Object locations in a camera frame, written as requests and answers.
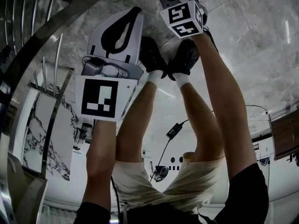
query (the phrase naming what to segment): metal railing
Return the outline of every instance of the metal railing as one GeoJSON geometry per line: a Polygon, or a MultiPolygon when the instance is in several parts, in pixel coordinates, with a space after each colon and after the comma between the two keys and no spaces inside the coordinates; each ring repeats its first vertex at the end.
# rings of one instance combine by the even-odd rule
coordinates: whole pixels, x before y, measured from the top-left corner
{"type": "MultiPolygon", "coordinates": [[[[21,94],[25,91],[26,87],[36,89],[48,96],[56,98],[56,103],[52,111],[50,123],[48,126],[46,139],[43,148],[42,171],[36,171],[24,168],[24,172],[34,175],[37,178],[45,179],[47,168],[47,156],[50,144],[50,136],[54,125],[54,120],[57,114],[65,88],[72,76],[73,69],[69,69],[69,73],[62,85],[59,93],[56,91],[57,85],[57,71],[59,70],[59,51],[63,41],[64,31],[85,11],[100,0],[62,0],[69,2],[63,10],[51,16],[53,1],[50,0],[47,9],[46,22],[36,30],[36,8],[38,0],[33,2],[33,10],[31,17],[30,38],[25,42],[24,29],[25,29],[25,9],[28,0],[22,0],[20,25],[16,21],[16,0],[6,0],[4,7],[4,32],[5,42],[7,46],[12,48],[9,54],[10,64],[1,74],[0,77],[0,192],[3,200],[7,223],[17,223],[18,217],[13,210],[12,199],[8,189],[7,179],[7,159],[8,152],[12,153],[14,146],[14,136],[16,129],[6,127],[5,120],[8,119],[8,109],[12,104],[18,104],[21,94]],[[20,39],[17,39],[15,33],[16,28],[20,29],[20,39]],[[20,40],[18,51],[17,40],[20,40]],[[47,89],[47,72],[45,55],[47,51],[57,45],[57,52],[54,67],[54,85],[53,91],[47,89]],[[43,84],[39,85],[37,81],[37,71],[43,71],[43,84]]],[[[18,122],[18,117],[14,117],[14,123],[18,122]]]]}

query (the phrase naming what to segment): black shoe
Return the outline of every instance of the black shoe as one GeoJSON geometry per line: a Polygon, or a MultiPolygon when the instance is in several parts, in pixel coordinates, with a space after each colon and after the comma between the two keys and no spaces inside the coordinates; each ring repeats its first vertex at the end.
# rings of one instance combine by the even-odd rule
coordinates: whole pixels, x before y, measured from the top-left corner
{"type": "Polygon", "coordinates": [[[166,77],[166,62],[161,57],[158,45],[152,38],[147,36],[142,37],[139,60],[145,66],[147,72],[161,70],[163,71],[161,79],[166,77]]]}
{"type": "Polygon", "coordinates": [[[199,59],[199,52],[192,40],[183,40],[178,47],[176,56],[169,62],[168,76],[171,80],[175,81],[173,73],[183,73],[190,75],[191,68],[199,59]]]}
{"type": "Polygon", "coordinates": [[[210,37],[210,39],[211,39],[213,45],[215,46],[216,50],[219,52],[219,50],[217,49],[217,47],[216,47],[216,45],[215,45],[214,39],[213,39],[213,37],[212,37],[212,34],[210,33],[209,28],[208,28],[207,26],[204,26],[203,30],[204,30],[204,33],[206,33],[206,34],[210,37]]]}

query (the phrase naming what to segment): person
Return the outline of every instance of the person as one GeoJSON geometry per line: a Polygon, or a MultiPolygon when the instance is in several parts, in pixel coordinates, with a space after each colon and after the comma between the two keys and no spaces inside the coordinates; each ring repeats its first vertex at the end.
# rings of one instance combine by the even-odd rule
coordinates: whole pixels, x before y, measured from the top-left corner
{"type": "Polygon", "coordinates": [[[268,191],[251,142],[242,93],[209,30],[192,39],[183,40],[175,58],[166,65],[154,40],[142,38],[140,61],[149,73],[148,80],[117,137],[115,123],[96,122],[87,153],[86,191],[75,224],[109,223],[111,176],[121,204],[120,223],[200,223],[200,207],[212,196],[217,170],[225,158],[228,199],[213,221],[204,218],[213,224],[264,223],[268,191]],[[199,57],[214,114],[189,81],[199,57]],[[161,193],[149,182],[141,148],[159,80],[167,75],[182,93],[197,147],[183,155],[178,176],[161,193]]]}

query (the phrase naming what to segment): small black device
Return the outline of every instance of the small black device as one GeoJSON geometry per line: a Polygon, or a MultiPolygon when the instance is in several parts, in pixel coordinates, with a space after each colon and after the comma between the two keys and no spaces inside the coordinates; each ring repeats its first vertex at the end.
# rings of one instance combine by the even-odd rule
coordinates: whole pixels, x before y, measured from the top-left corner
{"type": "Polygon", "coordinates": [[[180,130],[183,128],[183,124],[178,124],[176,123],[174,127],[172,127],[172,129],[167,133],[167,137],[169,139],[173,139],[178,132],[180,132],[180,130]]]}

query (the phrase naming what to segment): cable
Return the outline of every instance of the cable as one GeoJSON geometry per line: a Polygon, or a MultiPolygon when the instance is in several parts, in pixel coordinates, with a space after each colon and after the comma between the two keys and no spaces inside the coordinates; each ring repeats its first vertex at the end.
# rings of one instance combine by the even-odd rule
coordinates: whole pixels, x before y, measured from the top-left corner
{"type": "Polygon", "coordinates": [[[264,107],[259,106],[259,105],[246,105],[246,106],[262,108],[262,109],[266,110],[266,114],[268,114],[268,110],[265,109],[264,107]]]}
{"type": "Polygon", "coordinates": [[[269,164],[269,172],[268,172],[268,186],[267,186],[268,191],[269,191],[269,182],[270,182],[270,164],[269,164]]]}
{"type": "MultiPolygon", "coordinates": [[[[160,161],[159,161],[157,167],[160,165],[160,162],[161,162],[161,160],[162,160],[162,158],[163,158],[163,155],[164,155],[164,153],[165,153],[165,150],[166,150],[166,148],[167,148],[167,146],[168,146],[170,140],[171,140],[171,139],[168,140],[168,142],[167,142],[167,144],[166,144],[166,146],[165,146],[165,148],[164,148],[164,151],[163,151],[163,153],[162,153],[162,156],[161,156],[161,158],[160,158],[160,161]]],[[[153,175],[151,176],[150,182],[151,182],[151,180],[153,179],[153,176],[154,176],[154,174],[155,174],[156,171],[157,171],[157,169],[154,171],[153,175]]]]}
{"type": "Polygon", "coordinates": [[[119,200],[119,198],[118,198],[118,193],[117,193],[117,189],[116,189],[115,183],[114,183],[114,181],[113,181],[113,177],[111,177],[111,183],[112,183],[112,186],[113,186],[115,195],[116,195],[118,220],[119,220],[119,222],[121,222],[121,221],[120,221],[120,218],[121,218],[121,216],[120,216],[120,214],[121,214],[120,200],[119,200]]]}
{"type": "Polygon", "coordinates": [[[187,120],[185,120],[183,123],[180,123],[180,125],[183,125],[184,123],[186,123],[187,121],[189,121],[188,119],[187,120]]]}

